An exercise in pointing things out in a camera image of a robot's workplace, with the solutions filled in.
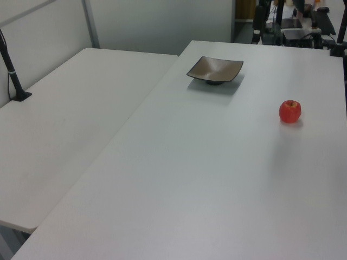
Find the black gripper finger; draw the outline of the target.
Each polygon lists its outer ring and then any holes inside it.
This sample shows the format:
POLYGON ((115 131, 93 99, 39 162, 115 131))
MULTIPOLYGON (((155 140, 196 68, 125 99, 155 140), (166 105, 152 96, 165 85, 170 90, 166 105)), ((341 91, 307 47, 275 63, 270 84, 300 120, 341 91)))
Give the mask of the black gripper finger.
POLYGON ((260 35, 264 34, 267 19, 268 19, 268 7, 263 6, 262 7, 262 18, 261 18, 260 35))
POLYGON ((253 44, 259 43, 260 33, 261 33, 261 6, 256 6, 255 15, 253 19, 253 36, 252 36, 253 44))

